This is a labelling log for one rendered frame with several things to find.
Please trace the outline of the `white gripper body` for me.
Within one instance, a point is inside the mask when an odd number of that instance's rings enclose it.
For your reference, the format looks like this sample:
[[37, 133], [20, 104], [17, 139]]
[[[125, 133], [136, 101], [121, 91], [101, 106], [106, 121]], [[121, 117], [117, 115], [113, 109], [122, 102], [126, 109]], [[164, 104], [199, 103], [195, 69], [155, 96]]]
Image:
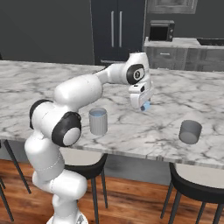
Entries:
[[130, 87], [129, 98], [134, 109], [140, 109], [154, 94], [154, 89], [146, 87]]

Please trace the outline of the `grey glass of water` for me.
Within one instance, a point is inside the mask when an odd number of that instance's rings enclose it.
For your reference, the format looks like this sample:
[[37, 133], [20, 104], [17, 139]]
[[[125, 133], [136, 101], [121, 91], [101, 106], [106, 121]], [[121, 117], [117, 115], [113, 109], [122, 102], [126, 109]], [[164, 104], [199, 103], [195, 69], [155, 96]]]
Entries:
[[90, 132], [103, 136], [108, 131], [108, 114], [105, 108], [92, 108], [88, 114]]
[[202, 126], [193, 120], [184, 120], [181, 123], [178, 138], [185, 144], [196, 144], [199, 141]]

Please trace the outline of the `grey cupboard run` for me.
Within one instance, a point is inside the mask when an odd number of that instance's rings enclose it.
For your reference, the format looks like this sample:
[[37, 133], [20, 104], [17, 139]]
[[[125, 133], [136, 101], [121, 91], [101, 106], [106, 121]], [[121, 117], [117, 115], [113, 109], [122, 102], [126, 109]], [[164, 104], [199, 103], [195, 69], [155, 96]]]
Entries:
[[143, 49], [152, 69], [224, 72], [224, 46], [201, 45], [196, 38], [174, 38], [172, 42], [145, 38]]

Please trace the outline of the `dark fridge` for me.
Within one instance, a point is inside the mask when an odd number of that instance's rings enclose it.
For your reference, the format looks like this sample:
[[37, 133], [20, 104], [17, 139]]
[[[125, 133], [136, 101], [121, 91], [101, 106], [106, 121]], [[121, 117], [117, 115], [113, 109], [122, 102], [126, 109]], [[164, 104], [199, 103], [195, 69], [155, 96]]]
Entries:
[[90, 6], [96, 65], [142, 51], [146, 0], [90, 0]]

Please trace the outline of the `black microwave oven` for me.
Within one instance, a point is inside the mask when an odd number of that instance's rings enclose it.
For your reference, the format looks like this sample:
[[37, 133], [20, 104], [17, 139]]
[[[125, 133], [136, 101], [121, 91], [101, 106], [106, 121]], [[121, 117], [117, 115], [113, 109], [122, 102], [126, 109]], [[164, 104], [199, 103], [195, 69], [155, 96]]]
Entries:
[[172, 42], [174, 28], [173, 20], [151, 20], [149, 40]]

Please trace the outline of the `black hob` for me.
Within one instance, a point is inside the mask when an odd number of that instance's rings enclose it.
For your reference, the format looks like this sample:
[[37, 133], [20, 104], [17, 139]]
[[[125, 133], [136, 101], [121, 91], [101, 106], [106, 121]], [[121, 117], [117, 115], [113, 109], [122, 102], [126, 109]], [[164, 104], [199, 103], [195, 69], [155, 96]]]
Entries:
[[202, 46], [224, 46], [224, 38], [198, 38]]

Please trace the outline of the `grey wall cupboard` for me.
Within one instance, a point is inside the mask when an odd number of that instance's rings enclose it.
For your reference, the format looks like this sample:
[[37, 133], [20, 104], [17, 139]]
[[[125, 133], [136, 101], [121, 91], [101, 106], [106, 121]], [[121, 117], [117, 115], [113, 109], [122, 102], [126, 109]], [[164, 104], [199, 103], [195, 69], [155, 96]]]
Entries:
[[154, 14], [194, 14], [198, 0], [148, 0], [147, 11]]

